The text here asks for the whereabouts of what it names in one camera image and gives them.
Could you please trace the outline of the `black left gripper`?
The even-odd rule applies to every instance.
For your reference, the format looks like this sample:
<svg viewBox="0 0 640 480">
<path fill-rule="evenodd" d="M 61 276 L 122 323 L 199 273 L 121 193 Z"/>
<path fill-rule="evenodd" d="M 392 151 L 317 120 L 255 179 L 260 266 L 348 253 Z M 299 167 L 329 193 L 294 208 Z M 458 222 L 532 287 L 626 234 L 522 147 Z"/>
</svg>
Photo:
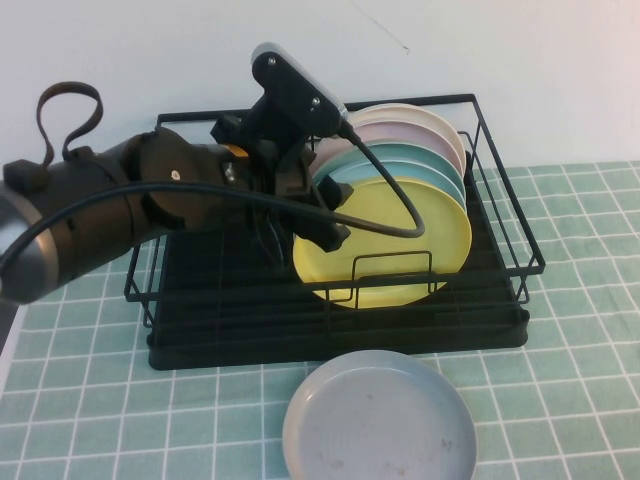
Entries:
<svg viewBox="0 0 640 480">
<path fill-rule="evenodd" d="M 353 187 L 324 177 L 312 186 L 307 147 L 309 129 L 286 114 L 224 115 L 217 119 L 211 135 L 218 144 L 236 149 L 233 159 L 221 162 L 222 182 L 227 186 L 252 188 L 277 198 L 338 208 L 353 193 Z M 288 215 L 288 229 L 310 240 L 324 252 L 338 250 L 350 236 L 348 227 L 335 222 Z"/>
</svg>

